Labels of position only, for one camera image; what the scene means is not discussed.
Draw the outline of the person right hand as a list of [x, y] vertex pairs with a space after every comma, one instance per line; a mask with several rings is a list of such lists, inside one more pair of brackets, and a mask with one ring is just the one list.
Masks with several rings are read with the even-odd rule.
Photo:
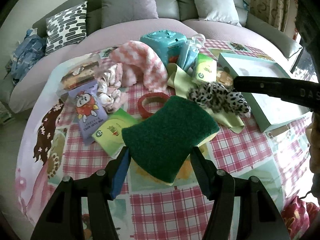
[[313, 113], [306, 133], [310, 144], [310, 171], [313, 173], [311, 193], [319, 202], [319, 114]]

